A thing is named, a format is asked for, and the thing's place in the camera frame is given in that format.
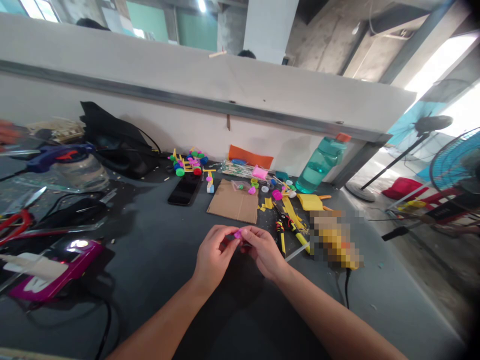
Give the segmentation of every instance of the black phone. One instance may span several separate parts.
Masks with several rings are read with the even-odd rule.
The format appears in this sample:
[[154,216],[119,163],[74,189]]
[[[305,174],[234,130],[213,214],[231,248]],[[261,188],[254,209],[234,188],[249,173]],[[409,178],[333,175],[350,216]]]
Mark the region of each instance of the black phone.
[[170,194],[167,202],[171,205],[188,206],[199,187],[201,175],[187,172],[178,182],[176,188]]

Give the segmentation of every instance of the red scissors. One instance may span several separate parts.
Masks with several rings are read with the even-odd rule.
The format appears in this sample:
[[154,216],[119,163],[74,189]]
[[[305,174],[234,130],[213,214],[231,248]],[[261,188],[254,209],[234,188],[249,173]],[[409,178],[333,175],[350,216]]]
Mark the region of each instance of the red scissors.
[[36,191],[25,203],[23,208],[18,212],[10,216],[7,220],[0,224],[0,234],[6,229],[14,226],[19,220],[22,220],[20,226],[13,230],[7,237],[4,237],[0,240],[0,246],[9,241],[10,239],[16,237],[17,235],[23,233],[27,230],[33,223],[32,214],[29,213],[29,207],[31,207],[42,194],[47,189],[46,186],[42,187],[40,190]]

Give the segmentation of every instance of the fan base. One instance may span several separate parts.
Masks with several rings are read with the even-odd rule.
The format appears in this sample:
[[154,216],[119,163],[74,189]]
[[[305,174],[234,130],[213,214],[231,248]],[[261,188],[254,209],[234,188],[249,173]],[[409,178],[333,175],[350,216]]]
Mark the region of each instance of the fan base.
[[348,190],[350,194],[352,194],[354,197],[366,201],[368,203],[374,203],[375,202],[375,194],[368,190],[367,188],[365,190],[361,189],[361,185],[358,185],[356,183],[352,182],[347,182],[345,184],[345,188]]

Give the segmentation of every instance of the forearm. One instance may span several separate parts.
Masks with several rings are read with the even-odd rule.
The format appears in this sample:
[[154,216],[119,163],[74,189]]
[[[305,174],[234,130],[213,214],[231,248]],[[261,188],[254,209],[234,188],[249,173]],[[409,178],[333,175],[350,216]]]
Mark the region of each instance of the forearm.
[[209,296],[209,293],[201,291],[189,280],[108,359],[171,359],[190,323]]
[[291,266],[275,282],[333,359],[405,359],[368,324]]

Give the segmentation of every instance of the pliers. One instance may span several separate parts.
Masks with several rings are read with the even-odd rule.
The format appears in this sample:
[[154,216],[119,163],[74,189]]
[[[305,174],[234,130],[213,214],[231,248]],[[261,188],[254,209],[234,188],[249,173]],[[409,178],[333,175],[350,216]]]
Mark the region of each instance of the pliers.
[[[302,245],[306,245],[308,241],[302,235],[302,233],[297,229],[292,219],[285,214],[282,210],[280,210],[279,206],[274,202],[273,207],[275,208],[276,212],[278,213],[279,220],[275,222],[276,224],[276,231],[277,231],[277,246],[280,252],[282,253],[283,257],[286,255],[285,251],[285,228],[288,228],[292,233],[295,234],[295,237],[300,241]],[[305,248],[306,252],[310,254],[310,245]]]

